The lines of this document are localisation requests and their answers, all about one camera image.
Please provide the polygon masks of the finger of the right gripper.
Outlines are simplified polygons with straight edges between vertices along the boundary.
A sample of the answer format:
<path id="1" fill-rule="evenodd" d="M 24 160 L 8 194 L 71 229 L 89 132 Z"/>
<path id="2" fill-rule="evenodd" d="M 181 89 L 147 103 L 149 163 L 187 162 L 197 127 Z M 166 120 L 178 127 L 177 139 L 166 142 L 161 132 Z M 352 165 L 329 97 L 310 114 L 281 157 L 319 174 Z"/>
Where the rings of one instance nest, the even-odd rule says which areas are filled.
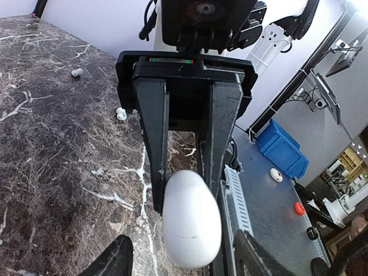
<path id="1" fill-rule="evenodd" d="M 134 88 L 150 162 L 154 209 L 162 214 L 167 183 L 170 95 L 163 79 L 138 79 Z"/>
<path id="2" fill-rule="evenodd" d="M 200 128 L 195 134 L 197 170 L 214 196 L 219 194 L 224 156 L 242 97 L 238 83 L 214 82 L 205 98 Z"/>

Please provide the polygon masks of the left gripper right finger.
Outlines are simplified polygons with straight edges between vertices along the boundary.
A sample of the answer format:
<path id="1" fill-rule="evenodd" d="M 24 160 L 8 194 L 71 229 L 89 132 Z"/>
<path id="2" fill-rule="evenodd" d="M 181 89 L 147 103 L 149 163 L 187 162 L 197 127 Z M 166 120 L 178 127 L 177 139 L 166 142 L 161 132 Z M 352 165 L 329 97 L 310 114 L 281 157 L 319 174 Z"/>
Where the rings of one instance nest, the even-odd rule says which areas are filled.
<path id="1" fill-rule="evenodd" d="M 236 231 L 234 248 L 237 275 L 294 276 L 293 272 L 281 265 L 247 231 Z"/>

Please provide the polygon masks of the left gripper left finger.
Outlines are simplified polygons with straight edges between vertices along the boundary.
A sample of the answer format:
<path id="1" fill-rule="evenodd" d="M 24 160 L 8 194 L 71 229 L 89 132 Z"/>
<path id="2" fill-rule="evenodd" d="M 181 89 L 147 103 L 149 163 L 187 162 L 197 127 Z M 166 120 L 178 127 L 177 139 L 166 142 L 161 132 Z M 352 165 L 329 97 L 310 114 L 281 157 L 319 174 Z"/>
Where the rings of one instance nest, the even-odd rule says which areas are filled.
<path id="1" fill-rule="evenodd" d="M 118 235 L 78 276 L 131 276 L 132 267 L 132 241 L 128 236 Z"/>

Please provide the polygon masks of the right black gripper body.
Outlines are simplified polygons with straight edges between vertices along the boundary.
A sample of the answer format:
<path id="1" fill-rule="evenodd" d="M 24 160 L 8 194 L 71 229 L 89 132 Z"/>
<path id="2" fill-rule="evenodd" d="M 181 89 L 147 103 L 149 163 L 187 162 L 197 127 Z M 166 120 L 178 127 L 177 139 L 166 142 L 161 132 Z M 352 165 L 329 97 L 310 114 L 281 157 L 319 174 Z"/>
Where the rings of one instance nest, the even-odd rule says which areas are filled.
<path id="1" fill-rule="evenodd" d="M 170 93 L 172 120 L 198 121 L 206 105 L 206 95 L 214 82 L 238 83 L 243 91 L 239 116 L 249 105 L 251 90 L 258 78 L 251 61 L 211 55 L 185 55 L 177 52 L 123 51 L 116 72 L 121 106 L 138 108 L 134 81 L 139 78 L 163 79 Z"/>

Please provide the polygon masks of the white earbud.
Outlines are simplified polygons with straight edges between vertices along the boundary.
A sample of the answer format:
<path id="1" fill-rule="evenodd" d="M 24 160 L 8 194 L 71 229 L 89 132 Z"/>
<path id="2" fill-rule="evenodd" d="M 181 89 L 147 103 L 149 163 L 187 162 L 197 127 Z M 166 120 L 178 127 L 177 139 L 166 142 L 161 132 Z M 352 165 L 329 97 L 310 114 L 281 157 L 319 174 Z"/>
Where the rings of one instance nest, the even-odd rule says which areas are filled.
<path id="1" fill-rule="evenodd" d="M 81 68 L 77 68 L 71 71 L 71 76 L 74 78 L 80 77 L 83 75 L 83 70 Z"/>
<path id="2" fill-rule="evenodd" d="M 127 113 L 125 109 L 119 107 L 116 109 L 116 117 L 119 121 L 125 121 L 127 119 Z"/>

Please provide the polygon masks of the white charging case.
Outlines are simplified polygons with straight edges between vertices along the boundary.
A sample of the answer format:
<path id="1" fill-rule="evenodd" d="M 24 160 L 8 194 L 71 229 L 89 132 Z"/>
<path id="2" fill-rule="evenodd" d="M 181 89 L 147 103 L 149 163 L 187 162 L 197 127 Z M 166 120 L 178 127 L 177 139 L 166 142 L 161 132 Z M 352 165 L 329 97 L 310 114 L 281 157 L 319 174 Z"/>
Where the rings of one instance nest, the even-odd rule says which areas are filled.
<path id="1" fill-rule="evenodd" d="M 181 170 L 170 177 L 162 219 L 164 245 L 176 265 L 200 269 L 215 259 L 222 238 L 220 211 L 200 175 Z"/>

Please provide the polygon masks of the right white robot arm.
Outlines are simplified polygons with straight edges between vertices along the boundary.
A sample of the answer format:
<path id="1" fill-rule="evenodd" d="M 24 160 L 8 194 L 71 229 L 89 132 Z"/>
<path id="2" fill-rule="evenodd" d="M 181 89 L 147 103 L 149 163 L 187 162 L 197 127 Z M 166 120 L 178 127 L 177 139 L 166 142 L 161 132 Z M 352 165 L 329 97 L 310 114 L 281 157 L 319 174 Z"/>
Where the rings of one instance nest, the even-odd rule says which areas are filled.
<path id="1" fill-rule="evenodd" d="M 275 57 L 304 37 L 318 7 L 265 21 L 263 1 L 153 1 L 139 34 L 156 33 L 156 51 L 122 51 L 121 106 L 137 110 L 151 169 L 154 209 L 162 212 L 169 131 L 193 132 L 200 176 L 219 193 L 224 156 L 251 90 Z"/>

